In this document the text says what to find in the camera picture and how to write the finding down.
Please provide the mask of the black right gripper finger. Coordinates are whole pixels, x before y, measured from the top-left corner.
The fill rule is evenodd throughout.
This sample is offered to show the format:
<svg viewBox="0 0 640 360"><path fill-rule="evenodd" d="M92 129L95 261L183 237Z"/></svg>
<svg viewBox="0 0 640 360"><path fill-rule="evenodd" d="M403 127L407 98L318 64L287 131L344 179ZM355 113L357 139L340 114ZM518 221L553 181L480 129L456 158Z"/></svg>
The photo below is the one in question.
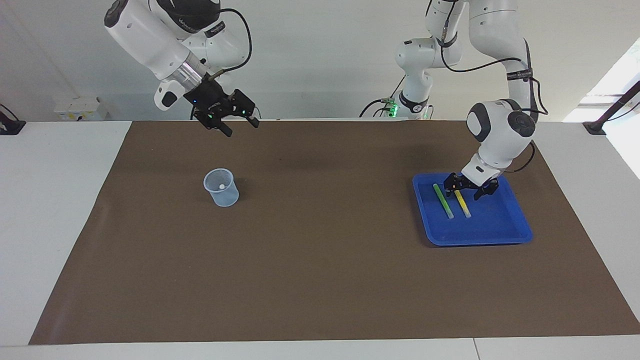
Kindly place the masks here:
<svg viewBox="0 0 640 360"><path fill-rule="evenodd" d="M233 130L221 118L215 116L206 116L206 129L217 130L229 138L233 136Z"/></svg>
<svg viewBox="0 0 640 360"><path fill-rule="evenodd" d="M233 107L232 116L241 117L247 120L252 127L258 129L260 120L254 115L256 104L240 89L235 89L231 94L231 105Z"/></svg>

